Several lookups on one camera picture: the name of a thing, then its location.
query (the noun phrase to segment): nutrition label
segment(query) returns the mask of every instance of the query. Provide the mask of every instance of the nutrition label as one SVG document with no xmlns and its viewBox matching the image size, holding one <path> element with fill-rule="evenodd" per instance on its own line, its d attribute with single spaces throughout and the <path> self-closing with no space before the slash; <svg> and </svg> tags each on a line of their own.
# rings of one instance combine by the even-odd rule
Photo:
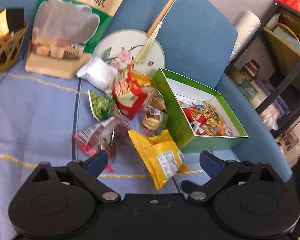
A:
<svg viewBox="0 0 300 240">
<path fill-rule="evenodd" d="M 174 174 L 177 173 L 179 169 L 179 165 L 176 162 L 176 159 L 172 151 L 162 153 L 157 157 L 158 157 L 159 164 L 163 170 L 163 173 L 166 176 L 166 179 L 171 178 Z"/>
</svg>

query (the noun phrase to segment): plastic wrap roll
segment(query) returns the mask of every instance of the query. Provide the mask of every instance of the plastic wrap roll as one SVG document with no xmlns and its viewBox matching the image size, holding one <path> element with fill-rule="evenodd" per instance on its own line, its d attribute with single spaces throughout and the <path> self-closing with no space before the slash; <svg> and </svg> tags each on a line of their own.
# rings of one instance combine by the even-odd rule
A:
<svg viewBox="0 0 300 240">
<path fill-rule="evenodd" d="M 260 27 L 260 20 L 251 11 L 245 11 L 242 17 L 234 24 L 238 32 L 237 40 L 235 41 L 234 49 L 231 53 L 229 62 L 240 52 L 240 50 L 252 38 L 257 29 Z"/>
</svg>

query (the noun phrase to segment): wicker basket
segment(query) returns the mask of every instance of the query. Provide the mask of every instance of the wicker basket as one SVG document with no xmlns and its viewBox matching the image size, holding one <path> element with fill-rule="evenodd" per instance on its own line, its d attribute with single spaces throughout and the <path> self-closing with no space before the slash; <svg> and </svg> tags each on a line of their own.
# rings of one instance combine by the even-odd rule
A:
<svg viewBox="0 0 300 240">
<path fill-rule="evenodd" d="M 4 41 L 4 37 L 0 38 L 0 72 L 12 67 L 18 60 L 18 56 L 28 30 L 28 22 L 25 21 L 23 29 L 14 33 L 13 38 Z"/>
</svg>

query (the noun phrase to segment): kraft paper bag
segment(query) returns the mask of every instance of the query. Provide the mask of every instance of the kraft paper bag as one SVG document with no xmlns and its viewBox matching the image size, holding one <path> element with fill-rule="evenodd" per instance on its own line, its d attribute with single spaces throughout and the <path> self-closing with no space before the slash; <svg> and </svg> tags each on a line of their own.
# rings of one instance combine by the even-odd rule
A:
<svg viewBox="0 0 300 240">
<path fill-rule="evenodd" d="M 123 0 L 39 0 L 26 71 L 75 78 Z"/>
</svg>

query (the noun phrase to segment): open cardboard box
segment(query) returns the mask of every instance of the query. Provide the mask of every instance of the open cardboard box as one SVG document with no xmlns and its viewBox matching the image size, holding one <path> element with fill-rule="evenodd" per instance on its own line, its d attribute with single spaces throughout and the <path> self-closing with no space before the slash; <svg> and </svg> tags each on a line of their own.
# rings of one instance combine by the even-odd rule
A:
<svg viewBox="0 0 300 240">
<path fill-rule="evenodd" d="M 169 114 L 167 129 L 182 153 L 195 153 L 202 150 L 218 151 L 231 149 L 248 135 L 221 94 L 197 81 L 159 69 L 154 76 L 156 87 L 164 97 Z M 178 101 L 192 104 L 206 101 L 214 105 L 232 129 L 232 137 L 196 135 Z"/>
</svg>

